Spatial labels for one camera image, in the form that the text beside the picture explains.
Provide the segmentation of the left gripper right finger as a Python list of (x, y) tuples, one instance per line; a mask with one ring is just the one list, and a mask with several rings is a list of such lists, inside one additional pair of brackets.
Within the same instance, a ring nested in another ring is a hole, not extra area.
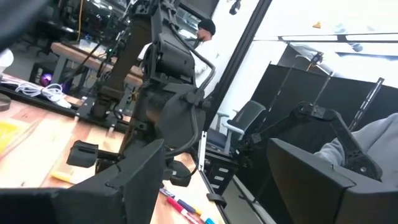
[(270, 139), (273, 178), (295, 224), (398, 224), (398, 189)]

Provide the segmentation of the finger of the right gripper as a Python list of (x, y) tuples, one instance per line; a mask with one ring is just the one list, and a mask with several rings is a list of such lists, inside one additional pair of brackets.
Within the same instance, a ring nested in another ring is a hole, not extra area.
[(164, 180), (169, 180), (172, 185), (188, 187), (191, 181), (190, 170), (180, 161), (167, 160), (164, 169)]
[(91, 144), (81, 140), (77, 140), (70, 148), (70, 152), (66, 163), (71, 166), (89, 168), (93, 165), (98, 167), (111, 166), (124, 156), (120, 153), (103, 151), (99, 149), (98, 144)]

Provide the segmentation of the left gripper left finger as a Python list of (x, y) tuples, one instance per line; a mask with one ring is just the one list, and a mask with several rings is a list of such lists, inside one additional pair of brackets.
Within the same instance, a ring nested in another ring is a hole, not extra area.
[(164, 140), (125, 150), (125, 158), (72, 187), (70, 224), (149, 224), (164, 173)]

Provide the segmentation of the red thin marker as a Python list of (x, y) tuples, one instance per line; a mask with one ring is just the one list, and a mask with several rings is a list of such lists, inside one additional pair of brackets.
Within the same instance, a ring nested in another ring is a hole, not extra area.
[(172, 197), (167, 197), (167, 203), (171, 205), (179, 214), (185, 217), (191, 224), (201, 224)]

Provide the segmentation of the black drawer cabinet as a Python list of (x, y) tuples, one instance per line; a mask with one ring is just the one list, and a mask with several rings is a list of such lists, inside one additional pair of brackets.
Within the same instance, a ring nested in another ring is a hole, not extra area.
[(223, 194), (238, 168), (239, 164), (230, 155), (206, 150), (204, 173), (216, 194)]

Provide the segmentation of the grey office chair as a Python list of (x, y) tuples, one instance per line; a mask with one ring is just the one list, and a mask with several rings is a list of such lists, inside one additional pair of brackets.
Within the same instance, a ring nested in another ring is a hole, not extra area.
[(217, 112), (216, 128), (207, 132), (207, 146), (230, 154), (245, 134), (255, 129), (254, 123), (266, 112), (266, 107), (256, 101), (248, 101), (233, 118)]

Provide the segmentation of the person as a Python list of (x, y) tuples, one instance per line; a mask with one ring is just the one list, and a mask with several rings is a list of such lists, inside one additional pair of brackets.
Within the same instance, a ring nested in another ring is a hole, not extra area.
[(215, 73), (219, 53), (213, 40), (216, 26), (211, 19), (202, 19), (197, 27), (199, 44), (190, 50), (179, 36), (175, 24), (169, 21), (162, 23), (152, 42), (160, 48), (155, 72), (166, 74), (165, 79), (170, 82), (195, 85), (207, 98), (217, 83)]
[[(382, 182), (398, 188), (398, 113), (373, 121), (352, 135), (362, 151), (381, 167)], [(345, 152), (337, 138), (314, 155), (334, 165), (346, 165)]]

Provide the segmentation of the yellow plastic basket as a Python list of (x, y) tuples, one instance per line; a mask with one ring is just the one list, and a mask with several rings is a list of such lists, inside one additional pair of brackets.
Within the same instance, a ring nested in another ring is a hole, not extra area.
[(0, 121), (0, 154), (3, 154), (14, 136), (19, 132), (20, 127), (14, 123)]

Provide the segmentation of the black box purple lights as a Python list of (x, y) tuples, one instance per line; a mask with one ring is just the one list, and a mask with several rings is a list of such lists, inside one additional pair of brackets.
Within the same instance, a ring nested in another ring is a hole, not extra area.
[(55, 70), (55, 62), (36, 62), (34, 63), (29, 81), (40, 86), (48, 86), (51, 84), (52, 76)]

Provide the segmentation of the black partition panel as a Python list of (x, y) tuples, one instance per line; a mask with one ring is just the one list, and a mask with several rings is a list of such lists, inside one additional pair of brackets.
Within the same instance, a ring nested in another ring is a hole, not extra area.
[[(266, 69), (251, 99), (265, 107), (271, 106), (262, 128), (278, 122), (287, 116), (300, 102), (305, 101), (340, 113), (344, 122), (350, 125), (368, 93), (375, 84), (344, 78), (331, 78), (326, 87), (326, 76), (270, 65)], [(308, 152), (319, 150), (335, 137), (326, 123), (318, 121), (299, 126), (278, 136)]]

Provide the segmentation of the white bulb lamp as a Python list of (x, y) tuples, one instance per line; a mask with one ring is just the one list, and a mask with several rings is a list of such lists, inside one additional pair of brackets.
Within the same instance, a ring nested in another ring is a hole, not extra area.
[[(0, 52), (0, 86), (3, 81), (3, 73), (6, 68), (12, 65), (14, 55), (10, 49)], [(7, 111), (10, 108), (11, 99), (3, 93), (0, 93), (0, 112)]]

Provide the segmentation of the silver aluminium bracket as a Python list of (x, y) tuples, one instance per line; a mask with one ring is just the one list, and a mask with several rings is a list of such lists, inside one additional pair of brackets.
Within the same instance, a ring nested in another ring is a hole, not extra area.
[(198, 145), (198, 170), (203, 171), (205, 166), (205, 153), (206, 153), (207, 132), (201, 133), (201, 139)]

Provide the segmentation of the black frame clamp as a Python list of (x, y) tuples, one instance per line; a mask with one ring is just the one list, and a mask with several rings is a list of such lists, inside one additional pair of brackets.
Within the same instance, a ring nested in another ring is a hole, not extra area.
[(227, 206), (227, 202), (222, 195), (208, 193), (206, 197), (209, 201), (214, 202), (217, 206), (220, 206), (222, 208), (225, 208)]

